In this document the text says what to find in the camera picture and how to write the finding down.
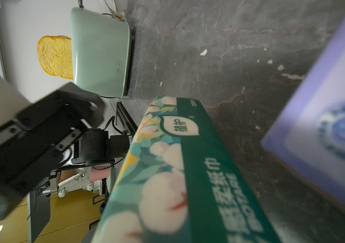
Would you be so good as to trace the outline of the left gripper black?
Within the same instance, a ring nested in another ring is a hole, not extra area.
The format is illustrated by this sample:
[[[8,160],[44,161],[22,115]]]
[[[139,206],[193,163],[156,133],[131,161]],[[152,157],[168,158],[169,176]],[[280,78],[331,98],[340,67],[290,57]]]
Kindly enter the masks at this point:
[[[59,167],[88,127],[103,122],[104,111],[99,95],[68,83],[0,127],[0,220]]]

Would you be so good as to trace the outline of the elephant tissue pack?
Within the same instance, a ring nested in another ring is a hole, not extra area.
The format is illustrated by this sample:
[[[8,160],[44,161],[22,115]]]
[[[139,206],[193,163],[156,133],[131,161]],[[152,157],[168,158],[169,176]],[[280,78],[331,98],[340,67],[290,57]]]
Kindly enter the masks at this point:
[[[94,243],[277,243],[201,102],[155,98],[134,135]]]

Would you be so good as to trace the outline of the purple tissue pack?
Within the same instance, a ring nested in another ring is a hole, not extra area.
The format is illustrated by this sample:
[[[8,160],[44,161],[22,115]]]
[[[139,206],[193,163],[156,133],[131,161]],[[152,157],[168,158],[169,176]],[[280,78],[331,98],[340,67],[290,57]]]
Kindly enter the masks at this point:
[[[345,20],[261,144],[345,209]]]

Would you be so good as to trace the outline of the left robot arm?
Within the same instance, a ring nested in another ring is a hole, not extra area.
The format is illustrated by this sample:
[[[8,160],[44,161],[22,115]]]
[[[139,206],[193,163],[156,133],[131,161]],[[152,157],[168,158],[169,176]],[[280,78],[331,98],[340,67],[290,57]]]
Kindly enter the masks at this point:
[[[111,137],[99,126],[100,96],[68,83],[29,103],[8,83],[0,83],[0,220],[64,164],[74,148],[74,164],[100,165],[123,157],[126,135]]]

